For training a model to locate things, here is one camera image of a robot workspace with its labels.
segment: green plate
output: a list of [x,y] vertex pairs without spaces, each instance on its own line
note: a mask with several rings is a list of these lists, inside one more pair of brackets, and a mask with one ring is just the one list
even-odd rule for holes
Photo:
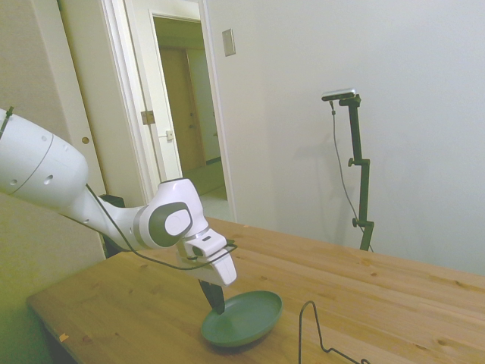
[[226,301],[222,315],[209,312],[202,336],[218,347],[240,347],[267,334],[283,311],[281,297],[266,290],[242,293]]

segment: wood grain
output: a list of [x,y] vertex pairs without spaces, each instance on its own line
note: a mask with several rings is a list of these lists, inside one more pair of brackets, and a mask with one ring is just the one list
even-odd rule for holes
[[[485,362],[485,277],[209,219],[239,245],[226,298],[270,290],[283,298],[275,328],[256,343],[218,349],[201,336],[210,307],[196,279],[121,253],[29,298],[75,360],[85,363],[298,362],[299,312],[318,307],[324,345],[372,364]],[[170,249],[143,252],[174,262]],[[323,353],[310,308],[304,364]]]

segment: black cable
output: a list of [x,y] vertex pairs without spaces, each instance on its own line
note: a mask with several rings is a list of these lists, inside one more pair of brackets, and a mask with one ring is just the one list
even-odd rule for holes
[[[352,201],[349,198],[349,194],[347,193],[347,188],[346,188],[346,183],[343,180],[343,171],[342,171],[342,162],[340,161],[340,154],[339,154],[339,149],[336,146],[336,135],[335,135],[335,110],[333,109],[333,102],[330,101],[330,106],[332,108],[332,118],[333,118],[333,144],[335,146],[335,152],[336,152],[336,158],[339,161],[339,170],[340,170],[340,180],[342,181],[342,186],[343,186],[343,191],[346,193],[347,201],[349,201],[350,207],[352,208],[352,211],[354,212],[355,220],[358,221],[357,217],[357,212],[355,212],[354,205],[352,204]],[[358,226],[362,233],[364,233],[364,229],[362,226]],[[372,249],[372,245],[369,244],[369,248],[371,248],[371,252],[374,252],[374,249]]]
[[124,242],[128,245],[128,247],[130,248],[131,252],[134,253],[136,256],[139,256],[140,258],[144,258],[146,260],[149,260],[150,262],[154,262],[154,263],[158,263],[158,264],[162,264],[162,265],[165,265],[169,268],[173,268],[173,269],[177,269],[179,271],[193,271],[195,269],[199,269],[199,268],[203,268],[205,267],[206,265],[209,265],[213,262],[216,262],[217,260],[219,260],[220,258],[222,258],[223,256],[226,256],[227,254],[230,254],[232,253],[234,250],[237,249],[237,245],[232,243],[232,244],[227,244],[226,246],[230,246],[232,247],[231,250],[229,250],[228,252],[225,252],[222,256],[219,256],[217,257],[216,259],[214,260],[211,260],[210,262],[206,262],[206,263],[203,263],[201,265],[197,265],[196,267],[177,267],[176,265],[172,265],[172,264],[168,264],[166,262],[162,262],[160,260],[157,260],[157,259],[153,259],[153,258],[150,258],[148,256],[144,256],[143,254],[140,254],[138,253],[130,244],[130,242],[128,242],[128,239],[127,237],[123,234],[123,231],[121,231],[121,229],[118,227],[117,223],[113,220],[113,218],[111,217],[111,215],[109,215],[109,212],[106,210],[106,208],[103,206],[103,204],[101,203],[101,201],[99,201],[97,195],[94,193],[94,191],[91,189],[91,187],[87,184],[86,185],[88,191],[92,194],[92,196],[94,197],[94,199],[96,200],[96,202],[98,203],[98,205],[101,207],[101,209],[103,210],[103,212],[106,214],[106,216],[108,217],[109,221],[111,221],[111,223],[113,224],[113,226],[116,228],[116,230],[118,231],[118,233],[120,233],[121,237],[123,238]]
[[298,364],[302,364],[302,317],[303,317],[303,312],[305,311],[306,309],[306,306],[308,306],[309,304],[312,304],[313,305],[313,311],[315,313],[315,321],[317,323],[317,329],[318,329],[318,336],[320,338],[320,347],[321,349],[325,352],[325,353],[329,353],[330,351],[333,351],[341,356],[343,356],[344,358],[346,358],[348,361],[350,362],[353,362],[354,364],[371,364],[371,362],[369,362],[367,359],[362,359],[360,362],[356,362],[354,359],[352,359],[351,357],[347,356],[346,354],[338,351],[337,349],[333,349],[332,347],[330,349],[325,349],[324,347],[324,342],[322,341],[322,338],[321,338],[321,329],[320,329],[320,322],[318,321],[318,314],[317,314],[317,307],[315,305],[315,302],[313,301],[308,301],[306,302],[303,307],[302,307],[302,310],[300,311],[300,324],[299,324],[299,336],[298,336]]
[[2,138],[5,128],[7,127],[8,119],[10,118],[10,116],[13,115],[13,113],[14,113],[14,107],[11,106],[5,113],[5,119],[3,120],[2,127],[0,127],[0,139]]

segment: door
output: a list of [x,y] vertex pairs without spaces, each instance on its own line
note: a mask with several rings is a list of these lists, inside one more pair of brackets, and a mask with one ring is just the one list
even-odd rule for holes
[[187,49],[190,79],[199,117],[205,160],[210,163],[221,160],[221,148],[215,121],[214,103],[212,102],[211,84],[204,49]]
[[167,180],[182,177],[177,135],[173,138],[167,87],[158,51],[154,17],[199,21],[199,5],[184,0],[125,0],[142,94],[147,111],[153,111],[161,148],[161,165]]
[[185,49],[160,49],[182,172],[205,165]]

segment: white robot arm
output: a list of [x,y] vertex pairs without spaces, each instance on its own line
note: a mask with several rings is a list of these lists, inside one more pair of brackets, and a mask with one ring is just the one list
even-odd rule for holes
[[0,192],[54,210],[124,250],[176,244],[182,268],[211,262],[187,270],[200,281],[227,286],[236,280],[227,241],[208,226],[190,180],[160,184],[147,206],[118,208],[88,190],[87,162],[69,143],[11,111],[0,109],[0,123]]

